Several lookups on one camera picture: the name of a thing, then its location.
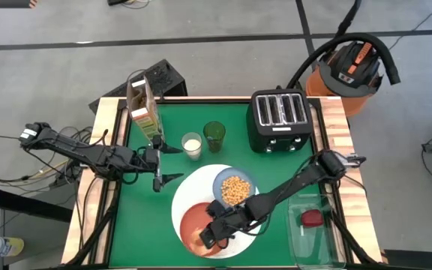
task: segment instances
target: black box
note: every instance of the black box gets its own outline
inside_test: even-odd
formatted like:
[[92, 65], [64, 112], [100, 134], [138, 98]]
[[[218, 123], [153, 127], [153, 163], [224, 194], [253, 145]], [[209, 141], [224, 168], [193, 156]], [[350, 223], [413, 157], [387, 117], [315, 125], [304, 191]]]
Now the black box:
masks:
[[314, 132], [308, 99], [297, 89], [256, 91], [246, 125], [251, 149], [258, 153], [299, 150]]
[[[188, 96], [185, 78], [183, 78], [183, 76], [181, 76], [181, 74], [176, 71], [176, 69], [166, 59], [153, 64], [148, 69], [131, 78], [130, 81], [131, 83], [134, 83], [143, 80], [145, 75], [146, 78], [148, 78], [149, 86], [151, 87], [154, 96], [161, 96], [161, 93], [163, 93], [165, 97]], [[104, 97], [126, 97], [126, 82], [123, 82], [120, 86], [106, 93], [102, 98]], [[98, 111], [98, 105], [99, 98], [89, 104], [89, 109], [96, 114]]]

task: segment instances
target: green tabletop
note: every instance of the green tabletop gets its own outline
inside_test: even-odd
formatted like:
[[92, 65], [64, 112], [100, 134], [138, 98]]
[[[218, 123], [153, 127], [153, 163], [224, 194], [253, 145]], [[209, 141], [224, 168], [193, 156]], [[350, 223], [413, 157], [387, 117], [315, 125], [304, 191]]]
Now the green tabletop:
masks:
[[[293, 153], [257, 154], [251, 151], [246, 131], [247, 104], [165, 104], [158, 106], [166, 142], [181, 148], [187, 132], [203, 137], [207, 122], [219, 121], [226, 127], [223, 149], [217, 154], [202, 145], [198, 161], [185, 153], [164, 154], [162, 173], [184, 173], [160, 193], [152, 190], [152, 174], [139, 175], [136, 184], [123, 184], [119, 201], [109, 265], [122, 266], [294, 266], [288, 235], [288, 205], [281, 203], [271, 216], [268, 231], [256, 237], [251, 246], [228, 259], [205, 259], [193, 255], [179, 241], [171, 220], [171, 203], [179, 184], [194, 170], [209, 164], [227, 164], [249, 172], [264, 193], [285, 182], [299, 165], [313, 154], [311, 143]], [[137, 149], [148, 141], [132, 123], [128, 146]], [[133, 175], [126, 175], [127, 180]], [[318, 186], [306, 187], [298, 195], [319, 194]], [[318, 264], [318, 256], [307, 263]]]

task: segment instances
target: gray floor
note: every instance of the gray floor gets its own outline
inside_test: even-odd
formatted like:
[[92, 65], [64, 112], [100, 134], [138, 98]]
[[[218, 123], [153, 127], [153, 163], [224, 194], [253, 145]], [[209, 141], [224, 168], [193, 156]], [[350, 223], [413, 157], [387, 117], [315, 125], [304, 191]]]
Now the gray floor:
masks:
[[[334, 33], [352, 0], [303, 3], [311, 33]], [[350, 30], [410, 30], [431, 11], [432, 0], [367, 0]], [[420, 29], [432, 29], [432, 17]], [[143, 10], [108, 7], [104, 0], [46, 0], [34, 10], [0, 9], [0, 44], [274, 33], [302, 33], [294, 0], [154, 0]], [[382, 40], [391, 45], [395, 39]], [[324, 40], [313, 42], [318, 47]], [[350, 119], [352, 137], [356, 151], [368, 157], [361, 171], [380, 247], [432, 251], [432, 178], [420, 159], [420, 145], [432, 137], [432, 36], [404, 37], [391, 52], [403, 82], [391, 87], [385, 79]], [[17, 136], [25, 123], [36, 121], [54, 128], [91, 125], [86, 104], [161, 59], [183, 75], [190, 95], [250, 95], [286, 85], [307, 56], [302, 39], [0, 51], [0, 134]], [[432, 169], [432, 154], [426, 158]], [[0, 139], [0, 178], [40, 167], [17, 143]], [[58, 203], [72, 189], [57, 191], [38, 196]], [[11, 269], [57, 265], [68, 225], [18, 218], [31, 218], [41, 230], [14, 222], [6, 231], [47, 252]], [[48, 228], [57, 233], [45, 233]]]

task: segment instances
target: green cup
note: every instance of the green cup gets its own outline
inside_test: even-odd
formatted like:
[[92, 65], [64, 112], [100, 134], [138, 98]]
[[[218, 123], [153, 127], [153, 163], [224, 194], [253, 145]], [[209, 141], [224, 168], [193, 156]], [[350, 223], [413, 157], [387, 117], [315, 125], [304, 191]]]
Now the green cup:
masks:
[[210, 121], [202, 129], [202, 133], [208, 142], [209, 151], [218, 153], [223, 147], [224, 135], [226, 135], [226, 128], [218, 121]]

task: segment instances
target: white plate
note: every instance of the white plate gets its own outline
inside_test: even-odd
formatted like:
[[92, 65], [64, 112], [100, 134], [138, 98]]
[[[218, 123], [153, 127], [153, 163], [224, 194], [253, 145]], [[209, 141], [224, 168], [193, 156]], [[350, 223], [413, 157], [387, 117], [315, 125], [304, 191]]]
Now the white plate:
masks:
[[[171, 206], [171, 218], [172, 226], [181, 241], [181, 235], [179, 234], [179, 228], [181, 226], [181, 219], [186, 211], [198, 203], [211, 203], [215, 200], [213, 196], [213, 181], [216, 175], [230, 166], [223, 164], [214, 164], [202, 166], [193, 173], [191, 173], [178, 187], [178, 190], [174, 194]], [[251, 233], [258, 233], [260, 226], [251, 230]], [[225, 259], [240, 254], [256, 238], [255, 236], [246, 235], [242, 232], [234, 234], [235, 238], [229, 240], [227, 248], [223, 249], [219, 253], [209, 256], [210, 259]]]

